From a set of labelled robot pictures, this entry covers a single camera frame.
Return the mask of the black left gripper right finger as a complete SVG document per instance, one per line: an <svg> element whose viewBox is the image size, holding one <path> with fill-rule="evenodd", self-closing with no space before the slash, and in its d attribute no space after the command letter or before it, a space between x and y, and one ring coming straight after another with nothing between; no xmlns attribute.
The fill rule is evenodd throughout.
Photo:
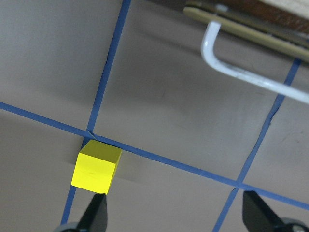
<svg viewBox="0 0 309 232"><path fill-rule="evenodd" d="M249 232L290 231L290 226L255 191L243 192L242 221Z"/></svg>

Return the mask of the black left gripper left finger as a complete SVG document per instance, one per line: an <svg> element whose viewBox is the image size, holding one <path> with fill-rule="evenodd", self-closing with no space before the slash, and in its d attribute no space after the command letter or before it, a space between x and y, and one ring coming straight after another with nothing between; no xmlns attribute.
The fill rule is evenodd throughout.
<svg viewBox="0 0 309 232"><path fill-rule="evenodd" d="M95 194L75 230L77 232L105 232L107 224L106 194Z"/></svg>

